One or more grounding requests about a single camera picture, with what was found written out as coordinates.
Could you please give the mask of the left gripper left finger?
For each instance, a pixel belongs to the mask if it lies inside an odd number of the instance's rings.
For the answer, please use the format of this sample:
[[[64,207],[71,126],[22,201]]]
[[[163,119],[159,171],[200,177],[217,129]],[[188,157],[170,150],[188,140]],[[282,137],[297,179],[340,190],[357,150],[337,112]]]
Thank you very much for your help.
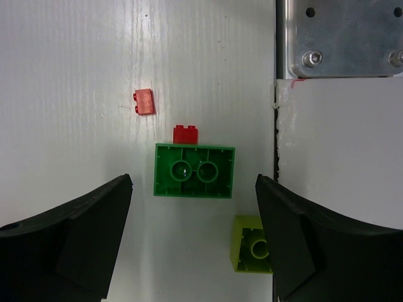
[[[1,301],[106,299],[132,198],[124,174],[1,227]]]

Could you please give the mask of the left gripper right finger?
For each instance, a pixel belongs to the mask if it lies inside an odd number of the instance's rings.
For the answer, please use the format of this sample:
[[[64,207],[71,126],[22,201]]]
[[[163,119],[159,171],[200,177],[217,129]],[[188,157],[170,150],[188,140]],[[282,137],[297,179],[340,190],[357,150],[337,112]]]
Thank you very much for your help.
[[[259,213],[281,301],[401,301],[402,231],[341,215],[269,177]]]

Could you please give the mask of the green lego brick with red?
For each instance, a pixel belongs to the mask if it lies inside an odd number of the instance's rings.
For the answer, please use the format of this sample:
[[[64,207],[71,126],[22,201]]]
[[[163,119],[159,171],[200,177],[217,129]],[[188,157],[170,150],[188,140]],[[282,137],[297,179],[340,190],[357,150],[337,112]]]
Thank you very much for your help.
[[[234,147],[157,143],[154,195],[230,199],[235,154]]]

